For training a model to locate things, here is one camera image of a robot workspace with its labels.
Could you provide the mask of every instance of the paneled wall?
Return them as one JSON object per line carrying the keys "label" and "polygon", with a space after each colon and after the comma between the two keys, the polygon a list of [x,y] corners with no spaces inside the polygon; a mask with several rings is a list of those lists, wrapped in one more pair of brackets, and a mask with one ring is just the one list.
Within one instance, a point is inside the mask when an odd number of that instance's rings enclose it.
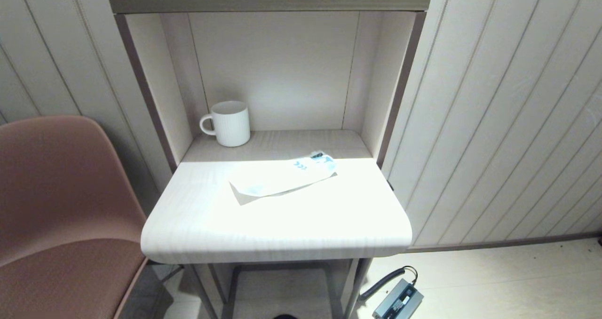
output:
{"label": "paneled wall", "polygon": [[[0,8],[0,124],[94,118],[150,210],[171,173],[107,0]],[[601,16],[602,0],[432,0],[383,167],[416,248],[600,231]]]}
{"label": "paneled wall", "polygon": [[0,122],[96,120],[150,212],[171,172],[108,0],[0,0],[0,45]]}
{"label": "paneled wall", "polygon": [[600,231],[602,0],[433,0],[391,142],[415,248]]}

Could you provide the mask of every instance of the chair seat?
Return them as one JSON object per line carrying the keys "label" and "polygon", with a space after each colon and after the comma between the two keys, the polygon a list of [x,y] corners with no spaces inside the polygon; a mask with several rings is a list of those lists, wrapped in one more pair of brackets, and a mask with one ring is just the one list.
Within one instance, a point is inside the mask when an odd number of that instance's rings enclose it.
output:
{"label": "chair seat", "polygon": [[112,318],[144,262],[140,244],[93,239],[0,267],[2,318]]}

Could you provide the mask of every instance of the desk frame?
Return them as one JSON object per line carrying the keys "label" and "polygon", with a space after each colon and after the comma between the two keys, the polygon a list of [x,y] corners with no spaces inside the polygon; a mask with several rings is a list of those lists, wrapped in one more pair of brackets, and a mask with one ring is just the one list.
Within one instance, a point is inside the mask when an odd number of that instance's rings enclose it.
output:
{"label": "desk frame", "polygon": [[194,284],[198,291],[198,295],[205,307],[210,319],[232,319],[234,316],[234,306],[236,302],[236,293],[238,287],[238,276],[244,271],[275,271],[275,270],[303,270],[303,269],[321,269],[325,272],[326,283],[328,287],[329,303],[331,305],[331,313],[333,319],[349,319],[353,313],[353,309],[357,303],[359,289],[362,286],[368,268],[372,263],[371,258],[352,259],[349,265],[349,271],[344,285],[340,285],[337,289],[333,280],[333,272],[329,263],[325,261],[309,261],[309,262],[294,262],[294,263],[258,263],[252,265],[237,265],[232,270],[232,279],[230,281],[230,290],[226,297],[226,291],[221,287],[217,280],[214,264],[207,264],[215,288],[217,289],[221,302],[223,304],[221,315],[217,314],[215,305],[211,301],[209,294],[201,281],[200,275],[194,265],[187,264],[184,268],[193,276]]}

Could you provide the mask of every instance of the baseboard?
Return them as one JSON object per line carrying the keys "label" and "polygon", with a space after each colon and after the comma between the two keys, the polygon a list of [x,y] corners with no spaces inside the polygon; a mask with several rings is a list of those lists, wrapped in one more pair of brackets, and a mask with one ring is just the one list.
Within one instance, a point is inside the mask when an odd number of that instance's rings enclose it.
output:
{"label": "baseboard", "polygon": [[419,246],[419,247],[410,246],[410,248],[408,248],[405,251],[405,253],[459,251],[459,250],[474,250],[476,248],[522,246],[522,245],[531,245],[531,244],[544,244],[546,242],[596,238],[598,236],[602,236],[602,231],[577,233],[577,234],[571,234],[571,235],[550,236],[550,237],[543,237],[543,238],[516,239],[516,240],[504,240],[504,241],[494,241],[494,242],[476,242],[475,244],[465,244],[465,245]]}

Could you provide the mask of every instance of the white mug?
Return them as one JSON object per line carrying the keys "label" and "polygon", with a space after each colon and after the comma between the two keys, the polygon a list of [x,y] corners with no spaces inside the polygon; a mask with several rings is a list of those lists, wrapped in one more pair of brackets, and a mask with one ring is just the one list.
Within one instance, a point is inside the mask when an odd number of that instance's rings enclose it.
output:
{"label": "white mug", "polygon": [[[200,118],[200,129],[210,136],[217,136],[217,143],[226,147],[236,147],[249,141],[251,130],[249,126],[249,109],[243,102],[221,102],[211,107],[211,113]],[[203,126],[207,119],[213,119],[215,131]]]}

